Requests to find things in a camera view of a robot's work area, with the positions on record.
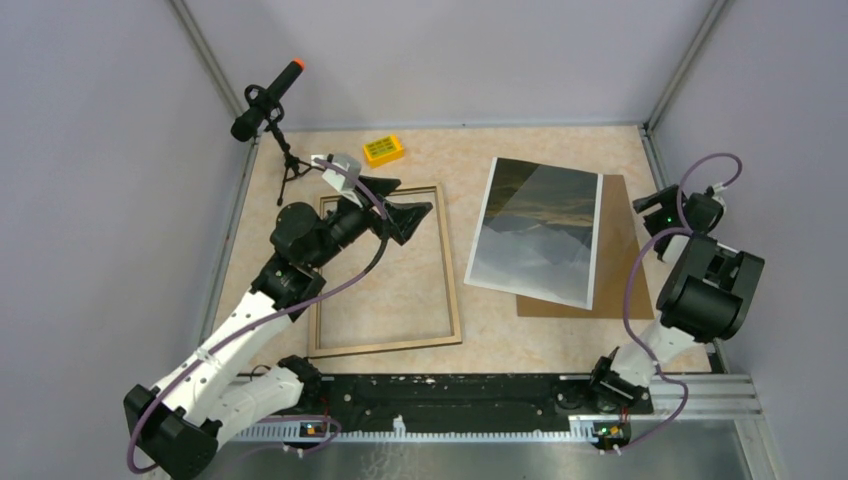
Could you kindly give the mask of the wooden picture frame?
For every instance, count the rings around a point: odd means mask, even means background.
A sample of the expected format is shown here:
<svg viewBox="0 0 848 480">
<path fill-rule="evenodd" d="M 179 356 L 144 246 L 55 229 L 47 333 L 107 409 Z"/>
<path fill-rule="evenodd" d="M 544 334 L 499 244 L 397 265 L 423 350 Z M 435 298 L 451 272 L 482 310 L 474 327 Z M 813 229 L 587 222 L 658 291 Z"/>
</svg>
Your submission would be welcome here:
<svg viewBox="0 0 848 480">
<path fill-rule="evenodd" d="M 313 358 L 457 345 L 463 341 L 447 208 L 438 183 L 402 187 L 397 203 L 432 209 L 404 245 L 389 242 L 377 266 L 310 309 Z"/>
</svg>

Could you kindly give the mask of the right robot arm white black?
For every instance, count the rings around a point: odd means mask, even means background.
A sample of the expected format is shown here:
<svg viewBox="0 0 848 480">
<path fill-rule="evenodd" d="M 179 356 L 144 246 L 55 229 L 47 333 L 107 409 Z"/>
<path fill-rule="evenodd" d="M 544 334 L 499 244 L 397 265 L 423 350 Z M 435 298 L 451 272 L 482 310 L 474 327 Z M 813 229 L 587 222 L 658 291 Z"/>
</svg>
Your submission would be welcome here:
<svg viewBox="0 0 848 480">
<path fill-rule="evenodd" d="M 697 345 L 732 338 L 745 322 L 765 262 L 712 237 L 726 211 L 723 189 L 685 194 L 672 185 L 633 201 L 651 235 L 640 253 L 658 254 L 672 270 L 657 318 L 640 334 L 627 325 L 630 342 L 596 363 L 586 385 L 594 409 L 623 413 L 646 402 L 659 368 Z"/>
</svg>

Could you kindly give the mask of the landscape photo print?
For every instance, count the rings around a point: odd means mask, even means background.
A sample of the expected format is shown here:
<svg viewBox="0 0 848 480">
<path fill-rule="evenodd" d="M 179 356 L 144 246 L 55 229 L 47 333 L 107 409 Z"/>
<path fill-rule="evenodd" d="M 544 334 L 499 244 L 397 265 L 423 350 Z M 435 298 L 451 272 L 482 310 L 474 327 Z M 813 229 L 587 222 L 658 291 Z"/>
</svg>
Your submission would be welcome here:
<svg viewBox="0 0 848 480">
<path fill-rule="evenodd" d="M 594 172 L 494 158 L 465 283 L 591 307 L 603 185 Z"/>
</svg>

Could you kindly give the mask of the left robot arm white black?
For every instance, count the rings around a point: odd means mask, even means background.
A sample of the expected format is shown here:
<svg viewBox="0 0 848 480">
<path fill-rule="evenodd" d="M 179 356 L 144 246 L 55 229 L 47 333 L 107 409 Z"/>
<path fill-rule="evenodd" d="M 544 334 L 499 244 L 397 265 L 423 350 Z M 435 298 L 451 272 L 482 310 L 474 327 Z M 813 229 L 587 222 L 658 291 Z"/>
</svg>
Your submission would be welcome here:
<svg viewBox="0 0 848 480">
<path fill-rule="evenodd" d="M 360 177 L 325 215 L 304 202 L 281 208 L 270 235 L 274 251 L 225 323 L 170 374 L 151 387 L 137 384 L 124 397 L 130 433 L 126 463 L 132 473 L 162 469 L 174 479 L 193 479 L 245 428 L 289 407 L 302 414 L 317 407 L 318 383 L 286 366 L 248 386 L 230 384 L 310 306 L 364 279 L 389 242 L 404 245 L 411 239 L 433 205 L 390 201 L 400 184 Z M 370 262 L 326 289 L 320 269 L 366 232 L 379 240 Z"/>
</svg>

